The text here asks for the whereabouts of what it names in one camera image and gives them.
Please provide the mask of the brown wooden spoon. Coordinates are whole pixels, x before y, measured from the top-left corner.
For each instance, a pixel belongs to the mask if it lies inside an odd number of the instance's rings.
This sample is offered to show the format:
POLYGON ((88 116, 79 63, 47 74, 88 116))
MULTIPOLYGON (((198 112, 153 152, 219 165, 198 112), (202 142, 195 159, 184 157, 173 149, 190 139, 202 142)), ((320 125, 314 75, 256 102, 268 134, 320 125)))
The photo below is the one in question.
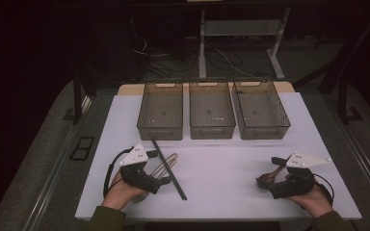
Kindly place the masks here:
POLYGON ((260 175, 256 181, 259 183, 273 184, 277 174, 284 169, 284 166, 279 166, 276 170, 260 175))

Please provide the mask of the person's right hand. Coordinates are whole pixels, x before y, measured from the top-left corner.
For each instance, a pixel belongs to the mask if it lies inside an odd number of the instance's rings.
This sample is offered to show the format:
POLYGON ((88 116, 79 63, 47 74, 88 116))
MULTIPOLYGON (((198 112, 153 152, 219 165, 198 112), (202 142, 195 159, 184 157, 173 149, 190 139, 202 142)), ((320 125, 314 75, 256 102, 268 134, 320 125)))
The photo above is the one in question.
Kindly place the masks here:
POLYGON ((303 207, 312 218, 318 218, 333 211, 328 199, 318 186, 314 186, 306 194, 289 196, 288 200, 303 207))

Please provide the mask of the person's left hand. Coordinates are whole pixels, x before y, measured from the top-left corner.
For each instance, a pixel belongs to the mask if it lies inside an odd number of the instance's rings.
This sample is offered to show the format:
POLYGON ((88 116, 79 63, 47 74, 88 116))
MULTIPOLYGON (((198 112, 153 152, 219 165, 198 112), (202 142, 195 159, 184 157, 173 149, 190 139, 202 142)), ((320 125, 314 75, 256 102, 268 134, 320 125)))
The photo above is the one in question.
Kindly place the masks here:
POLYGON ((144 193, 145 191, 125 183, 118 172, 112 181, 112 187, 107 192, 101 205, 114 210, 121 210, 131 200, 144 193))

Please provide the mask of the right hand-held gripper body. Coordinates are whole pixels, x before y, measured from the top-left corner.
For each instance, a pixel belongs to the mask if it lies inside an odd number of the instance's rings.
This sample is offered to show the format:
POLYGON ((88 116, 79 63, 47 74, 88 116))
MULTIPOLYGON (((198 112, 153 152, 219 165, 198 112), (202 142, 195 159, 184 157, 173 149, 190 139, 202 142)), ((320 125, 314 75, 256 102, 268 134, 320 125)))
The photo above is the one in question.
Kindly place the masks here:
POLYGON ((328 199, 332 199, 332 192, 329 192, 324 185, 317 183, 314 173, 309 169, 329 164, 331 159, 294 152, 285 160, 284 167, 288 172, 286 180, 273 183, 269 189, 274 199, 309 193, 314 185, 320 187, 328 199))

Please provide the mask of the translucent brown storage bin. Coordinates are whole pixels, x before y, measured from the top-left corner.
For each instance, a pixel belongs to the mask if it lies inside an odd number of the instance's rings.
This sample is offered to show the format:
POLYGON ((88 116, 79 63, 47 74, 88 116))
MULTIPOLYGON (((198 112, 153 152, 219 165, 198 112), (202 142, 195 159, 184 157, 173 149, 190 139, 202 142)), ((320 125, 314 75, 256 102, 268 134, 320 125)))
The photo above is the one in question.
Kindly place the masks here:
POLYGON ((137 128, 143 141, 182 140, 181 81, 152 81, 145 84, 137 128))
POLYGON ((242 140, 282 140, 291 126, 271 81, 233 82, 232 99, 242 140))
POLYGON ((189 84, 189 101, 193 140, 232 138, 236 121, 225 78, 192 80, 189 84))

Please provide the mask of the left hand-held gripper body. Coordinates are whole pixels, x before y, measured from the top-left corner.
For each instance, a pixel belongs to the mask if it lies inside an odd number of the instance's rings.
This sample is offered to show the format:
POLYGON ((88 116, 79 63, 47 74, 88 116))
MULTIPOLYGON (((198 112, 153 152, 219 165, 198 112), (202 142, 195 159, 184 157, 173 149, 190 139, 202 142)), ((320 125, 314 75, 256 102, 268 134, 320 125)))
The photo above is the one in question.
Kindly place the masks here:
POLYGON ((145 148, 138 143, 119 162, 119 171, 125 183, 149 193, 157 193, 162 182, 144 171, 148 159, 145 148))

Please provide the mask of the white metal table frame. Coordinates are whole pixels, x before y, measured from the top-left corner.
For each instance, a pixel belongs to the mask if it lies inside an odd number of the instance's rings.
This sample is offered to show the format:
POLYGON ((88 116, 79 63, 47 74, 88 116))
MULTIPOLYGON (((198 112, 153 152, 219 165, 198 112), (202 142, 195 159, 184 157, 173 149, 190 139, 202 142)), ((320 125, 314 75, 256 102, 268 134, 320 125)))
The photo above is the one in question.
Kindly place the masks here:
POLYGON ((275 36, 275 42, 266 50, 271 68, 279 80, 285 76, 279 64, 277 53, 287 25, 290 8, 283 10, 280 19, 252 19, 252 20, 207 20, 205 10, 200 12, 199 24, 199 52, 198 52, 198 76, 206 78, 205 38, 226 36, 275 36))

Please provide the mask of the black metal stand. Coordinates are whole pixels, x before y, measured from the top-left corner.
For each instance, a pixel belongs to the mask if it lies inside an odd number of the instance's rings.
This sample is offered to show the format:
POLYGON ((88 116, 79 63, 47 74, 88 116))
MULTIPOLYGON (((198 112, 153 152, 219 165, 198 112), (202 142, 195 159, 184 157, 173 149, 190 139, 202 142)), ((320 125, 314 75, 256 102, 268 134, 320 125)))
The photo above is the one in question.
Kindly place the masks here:
POLYGON ((344 39, 338 54, 332 61, 294 83, 297 89, 309 81, 323 76, 318 90, 330 94, 338 90, 337 113, 347 123, 359 120, 360 115, 347 106, 349 87, 356 88, 370 105, 370 13, 340 22, 334 20, 326 26, 344 39))

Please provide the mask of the black floor socket frame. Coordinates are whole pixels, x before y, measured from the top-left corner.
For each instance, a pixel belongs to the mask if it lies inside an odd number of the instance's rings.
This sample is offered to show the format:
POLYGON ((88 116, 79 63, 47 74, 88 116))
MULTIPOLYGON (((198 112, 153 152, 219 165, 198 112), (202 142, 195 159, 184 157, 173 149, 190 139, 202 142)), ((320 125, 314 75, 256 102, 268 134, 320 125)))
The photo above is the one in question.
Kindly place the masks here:
POLYGON ((88 159, 93 147, 94 137, 80 137, 69 159, 72 161, 85 161, 88 159))

